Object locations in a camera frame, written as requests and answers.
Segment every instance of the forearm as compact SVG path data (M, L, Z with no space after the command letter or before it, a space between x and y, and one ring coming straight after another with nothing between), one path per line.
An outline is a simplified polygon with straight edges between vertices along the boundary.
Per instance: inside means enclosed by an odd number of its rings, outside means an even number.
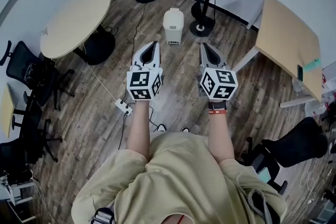
M137 101L133 113L131 132L127 148L136 151L148 159L149 156L149 101Z
M211 114L209 118L209 151L218 163L228 158L234 158L235 154L227 128L226 115Z

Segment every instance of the green sticky note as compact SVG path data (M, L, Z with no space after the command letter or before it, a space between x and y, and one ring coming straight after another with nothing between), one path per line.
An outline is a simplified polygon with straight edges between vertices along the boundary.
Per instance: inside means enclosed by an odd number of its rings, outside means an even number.
M309 64L305 65L303 67L303 71L304 72L309 72L309 71L315 69L316 67L319 67L320 65L321 65L320 58L316 58L314 61L311 61Z
M259 174L258 177L261 181L267 183L271 180L271 175L269 174L268 168L265 167L264 169L262 169Z

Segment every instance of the shoe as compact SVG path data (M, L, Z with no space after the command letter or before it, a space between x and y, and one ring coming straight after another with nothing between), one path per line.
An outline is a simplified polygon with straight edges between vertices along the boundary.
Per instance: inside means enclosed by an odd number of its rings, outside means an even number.
M161 124L158 125L158 127L156 128L155 131L165 132L165 131L167 131L167 128L164 124L161 123Z
M181 132L190 133L190 129L188 127L184 127L182 128Z

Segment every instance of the red wristband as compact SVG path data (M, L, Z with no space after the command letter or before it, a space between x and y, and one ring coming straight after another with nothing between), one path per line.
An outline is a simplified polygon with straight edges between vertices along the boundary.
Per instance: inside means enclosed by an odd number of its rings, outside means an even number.
M209 114L226 114L227 110L223 109L223 110L209 110Z

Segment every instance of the beige t-shirt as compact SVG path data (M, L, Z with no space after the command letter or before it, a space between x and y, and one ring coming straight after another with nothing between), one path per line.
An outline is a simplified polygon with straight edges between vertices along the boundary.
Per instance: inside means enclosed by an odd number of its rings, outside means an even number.
M234 159L217 164L206 137L162 133L151 142L149 161L132 150L109 157L79 192L71 213L75 224L87 223L96 209L114 201L117 223L160 224L172 214L194 223L264 223L245 198L253 189L264 193L282 220L285 200L252 167Z

